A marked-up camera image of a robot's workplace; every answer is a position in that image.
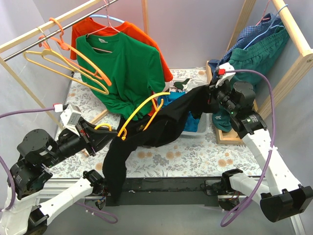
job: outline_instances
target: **blue clothing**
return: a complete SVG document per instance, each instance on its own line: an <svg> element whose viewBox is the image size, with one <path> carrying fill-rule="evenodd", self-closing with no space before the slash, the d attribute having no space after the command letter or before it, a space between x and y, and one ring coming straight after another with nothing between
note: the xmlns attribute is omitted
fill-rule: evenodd
<svg viewBox="0 0 313 235"><path fill-rule="evenodd" d="M273 23L273 26L278 25L278 24L280 24L282 22L282 20L280 19L279 16L277 16L275 18L275 15L272 14L272 13L268 13L267 15L264 16L264 18L270 18L270 19L266 20L266 21L262 21L257 26L254 25L254 26L248 26L248 27L244 28L242 30L242 32L239 34L239 36L238 36L237 43L231 49L229 49L229 51L224 55L224 57L218 63L216 63L216 60L214 60L212 62L209 62L209 66L211 67L212 72L213 72L213 80L216 79L215 68L217 66L222 65L224 63L227 63L229 61L233 49L235 49L235 48L240 48L240 49L245 48L255 37L257 37L261 33L264 33L268 29L268 27L272 23L273 19L275 19L275 21ZM262 41L266 37L274 34L276 32L276 29L277 28L269 29L267 33L265 33L261 37L259 37L256 40L254 40L251 43L250 46L252 46L252 45Z"/></svg>
<svg viewBox="0 0 313 235"><path fill-rule="evenodd" d="M163 99L164 103L163 103L162 107L165 107L165 106L169 105L171 102L173 102L174 100L176 100L179 97L181 97L182 95L184 95L186 92L170 92L170 93L171 93L170 95L159 96L157 99L157 103L160 104L161 99ZM199 122L200 122L200 119L194 118L192 116L191 112L189 112L184 131L197 132Z"/></svg>

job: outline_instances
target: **clothes rail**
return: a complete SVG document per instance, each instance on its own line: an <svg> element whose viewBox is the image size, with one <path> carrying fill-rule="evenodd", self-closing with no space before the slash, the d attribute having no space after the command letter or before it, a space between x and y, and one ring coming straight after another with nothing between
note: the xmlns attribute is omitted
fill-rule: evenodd
<svg viewBox="0 0 313 235"><path fill-rule="evenodd" d="M113 3L117 2L117 1L118 1L118 0L112 0L112 1L110 1L110 2L108 3L108 5L111 5L111 4L113 4ZM77 19L77 20L75 20L75 21L73 21L73 22L67 24L66 26L63 27L63 29L68 29L69 27L73 26L74 24L76 24L76 23L82 21L83 19L85 19L85 18L91 16L92 14L94 14L94 13L96 13L96 12L98 12L98 11L100 11L100 10L106 8L106 7L107 7L106 5L100 6L99 8L97 8L97 9L93 10L92 12L90 12L90 13L84 15L83 17L81 17L81 18L79 18L79 19ZM56 35L56 34L58 34L58 33L60 33L60 32L61 32L61 30L58 29L58 30L54 31L53 33L48 34L48 35L46 36L46 38L51 38L51 37L53 37L54 35ZM40 40L38 40L38 41L36 41L36 42L30 44L29 46L27 46L27 47L25 47L25 48L23 48L23 49L21 49L21 50L15 52L15 53L9 55L8 57L4 58L4 61L8 61L8 60L14 58L14 57L17 56L17 55L22 54L24 51L27 51L27 50L31 49L32 47L38 45L39 43L42 43L43 41L46 40L46 38L42 38L42 39L40 39Z"/></svg>

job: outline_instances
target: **gray floor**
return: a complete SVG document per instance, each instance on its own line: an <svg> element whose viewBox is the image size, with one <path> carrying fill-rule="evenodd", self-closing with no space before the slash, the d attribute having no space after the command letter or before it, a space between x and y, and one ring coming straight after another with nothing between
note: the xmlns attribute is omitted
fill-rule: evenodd
<svg viewBox="0 0 313 235"><path fill-rule="evenodd" d="M45 235L293 235L290 219L271 223L252 203L232 224L220 227L225 212L201 205L107 207L119 222L111 225L73 205L59 215Z"/></svg>

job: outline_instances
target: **green t-shirt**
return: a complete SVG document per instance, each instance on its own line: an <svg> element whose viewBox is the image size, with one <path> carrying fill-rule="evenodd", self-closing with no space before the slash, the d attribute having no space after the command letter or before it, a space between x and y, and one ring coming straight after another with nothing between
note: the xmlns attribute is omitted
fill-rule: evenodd
<svg viewBox="0 0 313 235"><path fill-rule="evenodd" d="M99 48L112 53L93 49ZM81 36L76 39L76 48L101 69L112 82L108 95L92 92L112 113L123 115L125 119L148 97L162 92L165 87L160 54L154 47L137 41L124 33L113 36ZM95 70L80 56L78 64L91 72ZM101 87L82 75L82 80L101 89ZM148 114L152 103L148 102L133 118L138 120Z"/></svg>

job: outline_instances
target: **blue cloth in bin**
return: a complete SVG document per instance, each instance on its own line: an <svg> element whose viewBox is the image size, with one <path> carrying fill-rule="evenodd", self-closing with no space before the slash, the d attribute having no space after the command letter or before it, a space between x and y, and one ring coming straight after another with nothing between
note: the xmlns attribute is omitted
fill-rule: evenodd
<svg viewBox="0 0 313 235"><path fill-rule="evenodd" d="M185 92L170 92L170 93L171 93L170 95L159 96L157 99L158 105L160 105L161 99L163 99L164 103L163 103L162 107L165 107L168 104L170 104L171 102L173 102L174 100L178 99L179 97L181 97L185 94ZM189 112L184 131L197 132L199 122L200 122L200 119L194 118L192 116L191 112Z"/></svg>

